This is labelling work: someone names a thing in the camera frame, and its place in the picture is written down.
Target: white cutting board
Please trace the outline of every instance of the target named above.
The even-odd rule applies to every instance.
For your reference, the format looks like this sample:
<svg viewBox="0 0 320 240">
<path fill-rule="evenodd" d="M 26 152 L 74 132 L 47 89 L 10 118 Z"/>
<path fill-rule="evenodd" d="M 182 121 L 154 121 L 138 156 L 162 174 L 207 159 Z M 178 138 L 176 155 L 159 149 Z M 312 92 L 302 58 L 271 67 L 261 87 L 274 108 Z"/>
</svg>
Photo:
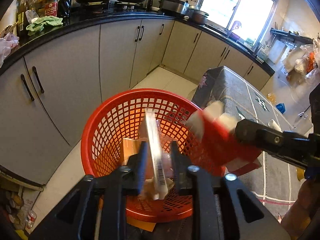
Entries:
<svg viewBox="0 0 320 240">
<path fill-rule="evenodd" d="M 271 50 L 269 51 L 268 58 L 274 63 L 277 64 L 279 59 L 281 59 L 285 49 L 287 48 L 287 45 L 285 45 L 283 42 L 276 40 L 276 42 L 273 44 Z"/>
</svg>

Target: green towel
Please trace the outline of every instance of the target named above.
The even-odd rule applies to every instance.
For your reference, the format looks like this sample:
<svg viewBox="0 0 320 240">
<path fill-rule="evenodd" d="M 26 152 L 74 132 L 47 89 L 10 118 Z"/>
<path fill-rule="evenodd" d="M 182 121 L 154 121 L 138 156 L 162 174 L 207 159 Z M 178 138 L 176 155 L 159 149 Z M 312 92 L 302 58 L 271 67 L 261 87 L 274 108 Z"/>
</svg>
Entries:
<svg viewBox="0 0 320 240">
<path fill-rule="evenodd" d="M 32 36 L 33 34 L 42 31 L 44 29 L 44 25 L 51 25 L 51 26 L 63 25 L 62 18 L 58 18 L 55 16 L 41 17 L 27 26 L 26 30 L 29 31 L 28 35 Z"/>
</svg>

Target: window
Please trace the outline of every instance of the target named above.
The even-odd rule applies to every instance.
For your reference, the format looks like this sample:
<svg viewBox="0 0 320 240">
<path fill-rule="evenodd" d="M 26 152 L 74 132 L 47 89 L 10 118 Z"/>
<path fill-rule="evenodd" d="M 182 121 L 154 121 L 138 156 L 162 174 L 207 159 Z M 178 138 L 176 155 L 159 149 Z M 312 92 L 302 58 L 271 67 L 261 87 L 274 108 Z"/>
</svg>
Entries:
<svg viewBox="0 0 320 240">
<path fill-rule="evenodd" d="M 209 14 L 208 20 L 231 30 L 235 21 L 241 27 L 233 30 L 240 41 L 255 47 L 266 29 L 276 0 L 201 0 L 200 9 Z"/>
</svg>

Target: red plastic basket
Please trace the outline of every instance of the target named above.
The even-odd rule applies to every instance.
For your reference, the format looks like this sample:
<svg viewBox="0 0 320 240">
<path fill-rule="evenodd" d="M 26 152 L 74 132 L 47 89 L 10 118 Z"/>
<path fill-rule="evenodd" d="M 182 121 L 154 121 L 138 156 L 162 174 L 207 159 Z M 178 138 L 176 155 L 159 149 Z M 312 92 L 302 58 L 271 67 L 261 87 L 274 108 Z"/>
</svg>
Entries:
<svg viewBox="0 0 320 240">
<path fill-rule="evenodd" d="M 222 167 L 208 163 L 207 153 L 184 121 L 200 109 L 173 93 L 156 89 L 129 90 L 106 100 L 90 116 L 82 134 L 81 160 L 85 174 L 100 177 L 119 165 L 122 138 L 138 139 L 145 108 L 153 108 L 164 135 L 176 138 L 181 153 L 188 155 L 213 175 L 224 174 Z M 169 152 L 169 145 L 164 146 Z M 179 196 L 173 188 L 164 200 L 148 201 L 128 196 L 127 216 L 146 222 L 169 222 L 192 214 L 192 197 Z"/>
</svg>

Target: kitchen cabinet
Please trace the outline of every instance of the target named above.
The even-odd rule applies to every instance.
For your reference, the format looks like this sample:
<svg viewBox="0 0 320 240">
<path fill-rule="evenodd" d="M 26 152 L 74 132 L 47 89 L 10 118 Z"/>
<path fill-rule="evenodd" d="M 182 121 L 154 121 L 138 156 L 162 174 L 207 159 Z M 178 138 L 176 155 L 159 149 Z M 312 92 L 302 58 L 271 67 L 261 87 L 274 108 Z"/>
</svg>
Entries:
<svg viewBox="0 0 320 240">
<path fill-rule="evenodd" d="M 75 31 L 25 56 L 44 109 L 71 146 L 101 104 L 99 33 L 99 25 Z"/>
<path fill-rule="evenodd" d="M 138 84 L 138 82 L 147 76 L 161 27 L 161 20 L 142 20 L 140 26 L 140 35 L 136 42 L 137 48 L 134 55 L 130 88 L 133 88 L 136 84 Z"/>
<path fill-rule="evenodd" d="M 201 30 L 175 21 L 162 64 L 184 73 L 200 33 Z"/>
<path fill-rule="evenodd" d="M 102 101 L 130 89 L 130 78 L 141 20 L 106 23 L 100 32 Z"/>
<path fill-rule="evenodd" d="M 156 43 L 156 48 L 153 52 L 153 58 L 150 64 L 149 72 L 161 64 L 165 49 L 169 41 L 173 24 L 174 20 L 162 21 L 161 28 L 159 30 L 159 37 Z"/>
<path fill-rule="evenodd" d="M 247 80 L 259 91 L 267 83 L 269 78 L 269 74 L 267 74 L 261 67 L 259 67 L 255 63 L 252 63 L 252 65 L 249 67 L 246 74 L 244 75 L 244 79 Z"/>
<path fill-rule="evenodd" d="M 226 66 L 236 72 L 239 76 L 243 77 L 251 64 L 251 59 L 229 46 L 223 54 L 219 66 Z"/>
<path fill-rule="evenodd" d="M 1 75 L 0 101 L 0 165 L 30 181 L 47 183 L 71 147 L 37 98 L 23 59 Z"/>
<path fill-rule="evenodd" d="M 228 47 L 223 41 L 202 32 L 184 74 L 199 82 L 209 68 L 219 65 Z"/>
</svg>

